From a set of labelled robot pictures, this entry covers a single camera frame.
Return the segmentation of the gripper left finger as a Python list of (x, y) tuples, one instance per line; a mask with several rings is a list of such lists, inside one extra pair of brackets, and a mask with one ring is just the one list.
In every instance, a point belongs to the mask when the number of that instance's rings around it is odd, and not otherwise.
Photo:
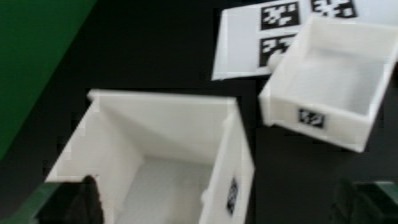
[(39, 224), (105, 224), (96, 180), (64, 182), (37, 212)]

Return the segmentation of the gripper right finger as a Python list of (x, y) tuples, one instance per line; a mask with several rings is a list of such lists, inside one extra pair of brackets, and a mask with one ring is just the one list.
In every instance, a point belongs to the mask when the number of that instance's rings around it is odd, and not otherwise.
[(329, 220), (331, 224), (398, 224), (398, 184), (343, 179), (336, 186)]

